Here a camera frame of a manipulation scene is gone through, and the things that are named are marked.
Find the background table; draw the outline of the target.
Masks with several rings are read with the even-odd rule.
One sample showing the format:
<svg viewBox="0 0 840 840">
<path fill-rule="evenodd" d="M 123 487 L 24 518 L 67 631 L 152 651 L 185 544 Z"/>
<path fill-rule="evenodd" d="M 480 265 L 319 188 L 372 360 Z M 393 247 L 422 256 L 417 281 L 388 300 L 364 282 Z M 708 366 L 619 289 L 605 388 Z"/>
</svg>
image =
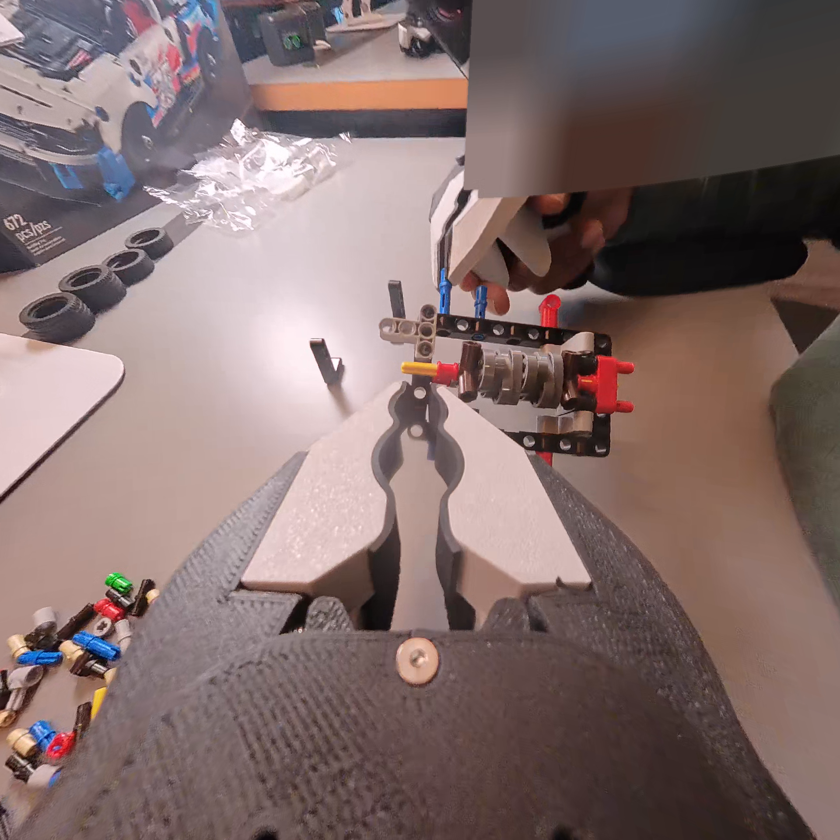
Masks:
<svg viewBox="0 0 840 840">
<path fill-rule="evenodd" d="M 465 135 L 467 79 L 445 53 L 403 53 L 396 27 L 329 41 L 314 64 L 278 67 L 268 56 L 244 63 L 265 127 L 319 138 Z"/>
</svg>

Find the black frame lego assembly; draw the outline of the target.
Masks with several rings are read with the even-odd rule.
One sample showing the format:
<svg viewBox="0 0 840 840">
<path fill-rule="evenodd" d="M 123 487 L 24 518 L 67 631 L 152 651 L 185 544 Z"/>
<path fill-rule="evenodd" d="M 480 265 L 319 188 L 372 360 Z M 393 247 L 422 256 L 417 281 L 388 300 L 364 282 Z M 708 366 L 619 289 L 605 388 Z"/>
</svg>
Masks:
<svg viewBox="0 0 840 840">
<path fill-rule="evenodd" d="M 611 354 L 607 334 L 562 328 L 560 307 L 560 297 L 550 294 L 539 304 L 539 322 L 528 323 L 486 318 L 481 303 L 472 318 L 427 304 L 414 320 L 397 309 L 380 321 L 379 332 L 388 343 L 413 347 L 404 375 L 453 389 L 463 403 L 481 398 L 540 410 L 535 430 L 506 435 L 548 465 L 556 455 L 603 458 L 613 416 L 635 409 L 619 395 L 621 379 L 635 366 Z"/>
</svg>

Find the clear plastic bag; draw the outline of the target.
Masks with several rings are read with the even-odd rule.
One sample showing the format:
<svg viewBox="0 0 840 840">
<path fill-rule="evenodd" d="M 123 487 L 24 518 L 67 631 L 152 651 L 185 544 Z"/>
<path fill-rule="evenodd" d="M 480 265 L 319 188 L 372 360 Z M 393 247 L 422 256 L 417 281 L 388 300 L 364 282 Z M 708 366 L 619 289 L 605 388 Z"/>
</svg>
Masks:
<svg viewBox="0 0 840 840">
<path fill-rule="evenodd" d="M 243 235 L 345 168 L 353 145 L 351 133 L 310 138 L 252 129 L 236 120 L 220 143 L 199 153 L 172 184 L 143 189 L 177 208 L 188 224 Z"/>
</svg>

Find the car picture lego box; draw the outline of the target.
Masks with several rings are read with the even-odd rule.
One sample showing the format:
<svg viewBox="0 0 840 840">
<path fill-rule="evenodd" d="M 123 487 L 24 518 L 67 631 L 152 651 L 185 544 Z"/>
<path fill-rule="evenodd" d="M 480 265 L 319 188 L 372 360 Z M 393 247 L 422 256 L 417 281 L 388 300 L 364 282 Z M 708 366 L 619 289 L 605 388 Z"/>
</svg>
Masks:
<svg viewBox="0 0 840 840">
<path fill-rule="evenodd" d="M 251 110 L 221 2 L 2 2 L 2 25 L 2 274 L 152 207 Z"/>
</svg>

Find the person's right forearm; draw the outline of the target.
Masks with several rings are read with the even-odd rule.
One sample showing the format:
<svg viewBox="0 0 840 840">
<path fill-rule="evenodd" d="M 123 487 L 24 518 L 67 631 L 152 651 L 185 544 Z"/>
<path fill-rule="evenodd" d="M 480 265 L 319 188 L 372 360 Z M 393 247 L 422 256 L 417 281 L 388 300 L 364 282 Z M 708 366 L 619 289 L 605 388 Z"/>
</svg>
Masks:
<svg viewBox="0 0 840 840">
<path fill-rule="evenodd" d="M 586 278 L 617 295 L 674 296 L 795 274 L 813 216 L 808 164 L 637 186 Z"/>
</svg>

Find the person's right hand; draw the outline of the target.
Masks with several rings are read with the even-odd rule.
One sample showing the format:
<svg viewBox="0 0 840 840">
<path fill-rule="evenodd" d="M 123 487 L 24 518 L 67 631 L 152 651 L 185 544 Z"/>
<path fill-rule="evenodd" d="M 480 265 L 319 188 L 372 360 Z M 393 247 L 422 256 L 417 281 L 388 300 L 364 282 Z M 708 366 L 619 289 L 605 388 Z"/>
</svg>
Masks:
<svg viewBox="0 0 840 840">
<path fill-rule="evenodd" d="M 489 284 L 470 272 L 460 289 L 475 295 L 479 287 L 488 287 L 490 309 L 503 316 L 510 310 L 514 292 L 530 291 L 544 297 L 578 285 L 606 241 L 625 223 L 634 192 L 632 186 L 588 192 L 579 212 L 570 219 L 569 229 L 551 243 L 552 264 L 545 276 L 536 276 L 518 258 L 507 257 L 507 287 Z"/>
</svg>

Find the white book stand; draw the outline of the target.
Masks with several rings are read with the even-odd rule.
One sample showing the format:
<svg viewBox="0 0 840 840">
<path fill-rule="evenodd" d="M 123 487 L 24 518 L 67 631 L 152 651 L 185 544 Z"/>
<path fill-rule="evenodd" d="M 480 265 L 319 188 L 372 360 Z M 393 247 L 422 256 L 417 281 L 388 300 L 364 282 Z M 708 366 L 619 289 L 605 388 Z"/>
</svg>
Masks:
<svg viewBox="0 0 840 840">
<path fill-rule="evenodd" d="M 1 335 L 1 496 L 121 386 L 115 355 Z"/>
</svg>

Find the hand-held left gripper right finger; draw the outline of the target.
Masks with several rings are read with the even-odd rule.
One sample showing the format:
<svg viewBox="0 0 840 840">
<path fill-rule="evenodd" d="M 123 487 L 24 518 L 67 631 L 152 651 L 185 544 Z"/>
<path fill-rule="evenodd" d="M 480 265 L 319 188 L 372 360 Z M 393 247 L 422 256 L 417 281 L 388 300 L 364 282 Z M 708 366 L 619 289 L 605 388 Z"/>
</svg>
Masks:
<svg viewBox="0 0 840 840">
<path fill-rule="evenodd" d="M 502 599 L 591 588 L 535 462 L 473 408 L 434 387 L 434 465 L 444 482 L 436 569 L 449 623 L 484 623 Z"/>
</svg>

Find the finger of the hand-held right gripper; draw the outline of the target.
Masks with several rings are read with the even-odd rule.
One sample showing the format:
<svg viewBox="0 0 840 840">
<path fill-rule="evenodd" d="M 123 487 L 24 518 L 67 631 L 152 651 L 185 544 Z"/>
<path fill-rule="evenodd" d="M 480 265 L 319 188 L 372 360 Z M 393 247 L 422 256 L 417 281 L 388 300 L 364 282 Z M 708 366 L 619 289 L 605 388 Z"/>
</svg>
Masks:
<svg viewBox="0 0 840 840">
<path fill-rule="evenodd" d="M 466 208 L 465 172 L 450 171 L 429 208 L 433 277 L 449 277 L 452 228 Z"/>
<path fill-rule="evenodd" d="M 461 284 L 468 274 L 489 284 L 508 284 L 502 245 L 533 275 L 544 277 L 550 270 L 549 238 L 527 198 L 472 195 L 449 232 L 448 279 L 453 284 Z"/>
</svg>

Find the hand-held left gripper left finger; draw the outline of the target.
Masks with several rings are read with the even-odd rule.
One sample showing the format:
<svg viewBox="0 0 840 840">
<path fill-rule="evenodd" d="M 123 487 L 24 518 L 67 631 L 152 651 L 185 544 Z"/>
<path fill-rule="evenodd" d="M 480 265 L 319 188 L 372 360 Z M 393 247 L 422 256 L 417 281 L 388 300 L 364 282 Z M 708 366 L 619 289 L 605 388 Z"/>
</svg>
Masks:
<svg viewBox="0 0 840 840">
<path fill-rule="evenodd" d="M 401 544 L 392 479 L 403 465 L 396 382 L 313 444 L 240 579 L 253 592 L 337 599 L 391 625 Z"/>
</svg>

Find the pile of small lego pieces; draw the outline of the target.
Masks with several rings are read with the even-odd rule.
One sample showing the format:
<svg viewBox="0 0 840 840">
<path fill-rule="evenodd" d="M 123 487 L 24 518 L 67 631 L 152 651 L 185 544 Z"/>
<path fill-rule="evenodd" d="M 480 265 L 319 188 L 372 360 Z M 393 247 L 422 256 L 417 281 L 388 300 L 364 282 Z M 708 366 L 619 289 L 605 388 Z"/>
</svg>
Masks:
<svg viewBox="0 0 840 840">
<path fill-rule="evenodd" d="M 8 750 L 3 764 L 16 782 L 33 791 L 58 781 L 102 707 L 133 640 L 134 622 L 161 593 L 153 579 L 135 584 L 118 572 L 110 573 L 104 586 L 102 598 L 85 604 L 65 622 L 44 607 L 33 615 L 28 633 L 7 639 L 13 666 L 2 669 L 1 727 Z M 77 679 L 98 682 L 92 698 L 77 707 L 71 727 L 61 730 L 46 719 L 18 726 L 37 688 L 61 667 Z"/>
</svg>

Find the black rubber lego tire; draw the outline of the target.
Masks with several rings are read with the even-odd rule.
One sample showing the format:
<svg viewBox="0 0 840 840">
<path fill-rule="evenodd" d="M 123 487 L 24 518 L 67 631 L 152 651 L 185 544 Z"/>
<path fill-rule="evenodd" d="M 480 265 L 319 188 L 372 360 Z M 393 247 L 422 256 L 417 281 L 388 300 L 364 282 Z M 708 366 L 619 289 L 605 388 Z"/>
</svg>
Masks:
<svg viewBox="0 0 840 840">
<path fill-rule="evenodd" d="M 79 298 L 94 314 L 105 312 L 127 296 L 127 288 L 108 266 L 84 266 L 63 276 L 59 291 Z"/>
<path fill-rule="evenodd" d="M 126 287 L 140 283 L 154 271 L 154 260 L 141 248 L 125 248 L 105 258 L 101 264 Z"/>
<path fill-rule="evenodd" d="M 47 343 L 69 343 L 86 335 L 96 315 L 78 296 L 57 291 L 31 301 L 18 314 L 30 338 Z"/>
<path fill-rule="evenodd" d="M 175 242 L 165 227 L 147 227 L 127 237 L 124 246 L 141 250 L 157 261 L 173 250 Z"/>
</svg>

